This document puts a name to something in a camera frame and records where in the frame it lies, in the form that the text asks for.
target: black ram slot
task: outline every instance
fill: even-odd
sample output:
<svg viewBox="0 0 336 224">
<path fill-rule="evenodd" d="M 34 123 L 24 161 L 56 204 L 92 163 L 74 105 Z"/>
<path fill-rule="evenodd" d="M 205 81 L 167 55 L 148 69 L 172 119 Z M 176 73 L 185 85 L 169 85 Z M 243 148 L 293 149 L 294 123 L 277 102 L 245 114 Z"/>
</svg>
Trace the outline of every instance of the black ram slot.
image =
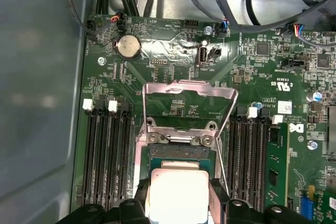
<svg viewBox="0 0 336 224">
<path fill-rule="evenodd" d="M 106 134 L 108 127 L 108 118 L 107 113 L 105 111 L 100 112 L 100 122 L 97 125 L 96 131 L 96 178 L 94 181 L 94 194 L 95 199 L 93 201 L 94 204 L 101 204 L 102 195 L 100 194 L 102 191 L 103 185 L 103 168 L 104 168 L 104 158 L 105 158 L 105 146 L 106 146 Z"/>
<path fill-rule="evenodd" d="M 243 135 L 244 137 L 242 139 L 246 139 L 246 136 L 249 134 L 248 131 L 246 130 L 247 124 L 244 123 L 244 131 L 243 131 Z M 242 157 L 248 157 L 249 154 L 249 141 L 244 141 L 243 142 L 243 146 L 244 146 L 244 151 L 241 153 Z M 249 163 L 248 163 L 248 158 L 242 158 L 243 160 L 243 169 L 242 171 L 242 181 L 241 181 L 241 188 L 242 188 L 242 199 L 246 199 L 246 197 L 248 197 L 248 182 L 249 182 Z"/>
<path fill-rule="evenodd" d="M 250 181 L 249 181 L 248 189 L 249 189 L 249 202 L 254 207 L 254 201 L 255 201 L 254 181 L 256 179 L 255 161 L 259 157 L 256 156 L 256 144 L 255 144 L 255 137 L 257 134 L 256 126 L 254 122 L 252 121 L 248 123 L 248 126 L 249 126 L 248 127 L 249 128 L 248 141 L 249 141 L 249 146 L 250 146 L 249 159 L 248 159 L 249 160 Z"/>
<path fill-rule="evenodd" d="M 118 132 L 119 132 L 120 112 L 112 114 L 110 146 L 109 146 L 109 165 L 107 176 L 107 204 L 106 210 L 112 208 L 116 200 L 115 197 L 115 177 L 118 168 Z"/>
<path fill-rule="evenodd" d="M 228 189 L 229 189 L 229 194 L 230 197 L 232 198 L 231 192 L 233 192 L 233 172 L 234 172 L 234 167 L 233 167 L 233 158 L 234 158 L 234 153 L 232 152 L 233 150 L 233 141 L 234 141 L 234 136 L 235 136 L 235 121 L 230 120 L 230 125 L 229 125 L 229 133 L 228 133 L 228 139 L 227 139 L 227 148 L 226 148 L 226 179 L 228 180 Z"/>
<path fill-rule="evenodd" d="M 120 196 L 121 198 L 127 197 L 127 186 L 128 186 L 128 164 L 130 156 L 130 127 L 131 127 L 131 118 L 129 112 L 125 111 L 122 115 L 122 128 L 120 129 L 123 133 L 120 138 L 122 142 L 122 157 L 121 157 L 121 179 L 119 180 Z"/>
<path fill-rule="evenodd" d="M 83 175 L 83 197 L 82 206 L 89 203 L 90 198 L 90 186 L 91 186 L 91 174 L 92 174 L 92 156 L 94 147 L 94 135 L 97 116 L 93 113 L 88 115 L 88 130 L 85 150 L 85 164 Z"/>
</svg>

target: metal frame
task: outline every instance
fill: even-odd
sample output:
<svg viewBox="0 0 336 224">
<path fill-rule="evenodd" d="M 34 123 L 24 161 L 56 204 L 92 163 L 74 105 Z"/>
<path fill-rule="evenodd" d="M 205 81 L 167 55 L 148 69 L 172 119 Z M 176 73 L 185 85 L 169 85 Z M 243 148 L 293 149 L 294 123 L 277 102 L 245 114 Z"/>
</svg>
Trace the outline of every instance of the metal frame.
<svg viewBox="0 0 336 224">
<path fill-rule="evenodd" d="M 196 91 L 198 95 L 207 97 L 223 97 L 230 100 L 230 105 L 225 110 L 221 123 L 217 127 L 213 121 L 208 122 L 205 129 L 190 129 L 188 131 L 179 131 L 172 127 L 157 126 L 153 118 L 147 118 L 146 115 L 146 95 L 153 93 L 163 94 L 180 94 L 182 91 Z M 181 80 L 174 81 L 171 84 L 164 83 L 146 83 L 143 85 L 143 115 L 144 122 L 139 135 L 136 137 L 135 159 L 134 159 L 134 177 L 133 177 L 133 196 L 135 195 L 137 184 L 140 179 L 141 151 L 142 147 L 148 144 L 168 144 L 169 142 L 190 143 L 191 145 L 203 145 L 210 147 L 217 152 L 215 164 L 215 177 L 221 178 L 221 174 L 225 181 L 225 171 L 222 157 L 222 140 L 221 133 L 225 124 L 235 106 L 238 97 L 238 91 L 227 87 L 212 87 L 210 83 L 205 81 Z M 152 124 L 148 125 L 147 121 L 151 120 Z"/>
</svg>

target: green circuit board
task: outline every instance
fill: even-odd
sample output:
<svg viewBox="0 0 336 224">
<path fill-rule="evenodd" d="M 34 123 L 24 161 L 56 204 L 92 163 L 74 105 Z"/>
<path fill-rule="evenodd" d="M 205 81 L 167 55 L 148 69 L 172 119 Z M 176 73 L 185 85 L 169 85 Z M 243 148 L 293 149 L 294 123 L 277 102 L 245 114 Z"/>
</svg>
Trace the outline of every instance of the green circuit board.
<svg viewBox="0 0 336 224">
<path fill-rule="evenodd" d="M 106 24 L 110 16 L 96 15 L 90 19 L 96 28 Z M 81 101 L 91 99 L 93 106 L 101 100 L 107 106 L 111 99 L 116 99 L 119 105 L 128 103 L 130 129 L 127 136 L 130 137 L 127 152 L 123 152 L 124 145 L 116 144 L 118 160 L 113 164 L 114 167 L 120 166 L 120 162 L 127 159 L 123 164 L 127 169 L 123 180 L 126 186 L 118 197 L 132 197 L 135 137 L 143 123 L 143 85 L 147 82 L 199 80 L 214 87 L 235 88 L 239 93 L 236 107 L 247 110 L 259 102 L 263 109 L 267 109 L 269 119 L 266 127 L 278 127 L 279 133 L 275 141 L 266 139 L 263 206 L 286 205 L 290 201 L 291 208 L 300 212 L 300 197 L 308 193 L 308 186 L 324 189 L 327 176 L 336 173 L 336 164 L 330 162 L 331 153 L 327 146 L 328 107 L 335 104 L 336 98 L 336 52 L 334 48 L 322 50 L 304 45 L 294 36 L 277 35 L 274 30 L 261 34 L 237 34 L 228 28 L 220 34 L 218 25 L 193 20 L 126 17 L 123 31 L 112 23 L 109 29 L 98 35 L 97 41 L 87 40 Z M 206 35 L 205 27 L 210 27 L 212 33 Z M 141 43 L 141 53 L 132 61 L 123 60 L 115 49 L 115 41 L 123 35 L 134 35 Z M 334 41 L 334 34 L 304 32 L 303 35 L 316 42 Z M 196 55 L 203 41 L 206 41 L 208 59 L 198 64 Z M 105 62 L 99 64 L 99 58 Z M 315 91 L 322 93 L 322 101 L 308 102 L 307 95 Z M 160 126 L 180 130 L 203 129 L 209 121 L 219 124 L 220 115 L 227 106 L 223 99 L 200 97 L 192 92 L 152 94 L 146 99 L 147 115 Z M 283 116 L 283 120 L 274 126 L 271 118 L 275 115 Z M 222 134 L 224 163 L 227 162 L 225 150 L 231 136 L 230 125 L 232 122 L 227 123 Z M 85 166 L 90 156 L 87 148 L 89 127 L 90 118 L 82 109 L 72 210 L 84 202 L 96 202 L 95 197 L 84 200 L 84 180 L 88 177 Z M 317 149 L 308 148 L 310 141 L 318 144 Z M 106 147 L 103 145 L 102 140 L 101 149 L 96 147 L 92 155 L 97 155 L 98 150 L 108 149 L 108 144 Z M 103 182 L 100 188 L 103 192 L 106 192 L 106 183 L 108 187 L 109 181 L 113 180 L 106 178 L 111 175 L 105 172 L 109 155 L 112 154 L 105 151 L 100 159 L 94 156 L 95 165 L 101 164 L 104 168 L 90 171 L 91 177 L 101 173 Z"/>
</svg>

